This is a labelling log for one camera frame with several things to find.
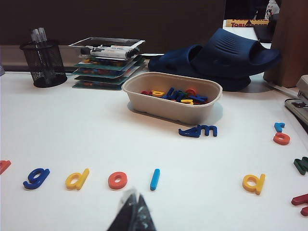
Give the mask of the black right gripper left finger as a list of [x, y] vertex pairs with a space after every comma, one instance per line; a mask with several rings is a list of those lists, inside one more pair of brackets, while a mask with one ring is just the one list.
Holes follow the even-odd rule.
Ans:
[[130, 231], [137, 208], [137, 190], [131, 188], [124, 191], [120, 198], [118, 213], [108, 228], [108, 231]]

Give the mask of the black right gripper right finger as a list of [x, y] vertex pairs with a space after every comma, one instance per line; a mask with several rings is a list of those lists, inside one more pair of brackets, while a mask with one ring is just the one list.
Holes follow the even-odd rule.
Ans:
[[148, 206], [142, 194], [139, 195], [136, 212], [137, 231], [156, 231]]

